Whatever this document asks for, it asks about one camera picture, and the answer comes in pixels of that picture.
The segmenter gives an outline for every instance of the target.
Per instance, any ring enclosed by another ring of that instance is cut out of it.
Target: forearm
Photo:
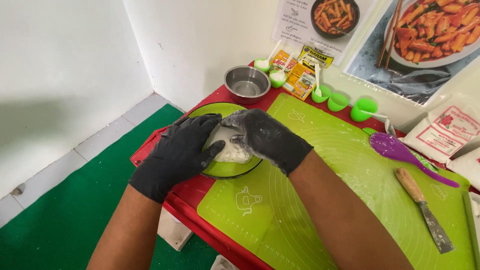
[[[127,185],[87,269],[148,269],[162,205]]]
[[[289,179],[339,269],[413,269],[376,216],[313,150]]]

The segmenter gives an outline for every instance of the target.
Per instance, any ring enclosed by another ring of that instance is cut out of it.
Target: chopsticks
[[[390,39],[390,47],[388,49],[388,57],[385,63],[385,69],[388,68],[388,63],[390,62],[390,57],[392,56],[392,49],[393,45],[395,44],[395,35],[396,35],[396,30],[398,28],[398,21],[400,21],[400,16],[401,16],[401,11],[402,11],[402,0],[398,0],[398,3],[396,4],[395,12],[393,13],[392,21],[390,22],[390,25],[388,26],[388,32],[387,32],[387,37],[384,42],[384,46],[382,50],[380,51],[380,55],[378,57],[378,63],[377,67],[380,67],[382,64],[382,59],[384,57],[384,52],[387,47],[388,39],[390,38],[390,34],[392,33],[393,30],[393,35],[392,38]]]

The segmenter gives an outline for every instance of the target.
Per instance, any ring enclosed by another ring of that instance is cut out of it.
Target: stainless steel bowl
[[[270,90],[270,79],[261,70],[250,66],[229,69],[223,78],[230,97],[245,105],[254,104]]]

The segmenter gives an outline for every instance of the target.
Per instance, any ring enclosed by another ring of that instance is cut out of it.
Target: red table
[[[260,102],[253,105],[247,105],[245,107],[249,109],[259,108],[267,111],[280,93],[288,92],[282,88],[271,88]],[[207,98],[202,100],[202,102],[200,102],[191,111],[205,104],[219,101],[235,103],[229,97],[229,92],[225,85],[221,86]],[[312,101],[311,97],[308,97],[305,102],[358,128],[369,127],[379,132],[385,132],[384,124],[374,118],[370,118],[360,123],[352,121],[350,118],[351,107],[346,107],[339,112],[332,112],[327,108],[326,102],[317,104]],[[148,155],[155,143],[158,141],[159,134],[163,130],[164,129],[155,131],[148,138],[146,143],[132,156],[131,160],[135,165],[138,165]],[[396,131],[396,134],[398,137],[405,136],[405,133],[401,131]],[[434,164],[441,168],[445,168],[443,164],[439,164],[438,162],[434,161]],[[228,236],[209,224],[197,214],[198,204],[214,182],[215,179],[213,178],[198,175],[184,183],[178,184],[168,194],[163,207],[241,270],[271,270],[272,268],[269,265],[264,263],[244,247],[237,244],[235,241],[230,239]]]

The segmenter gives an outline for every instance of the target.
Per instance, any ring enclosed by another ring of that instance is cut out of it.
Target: dough
[[[252,159],[250,153],[242,149],[240,146],[230,142],[230,137],[236,134],[243,134],[243,132],[240,129],[224,127],[221,125],[217,125],[212,131],[205,144],[206,147],[209,147],[216,141],[225,141],[225,148],[223,148],[223,150],[214,158],[215,161],[245,164]]]

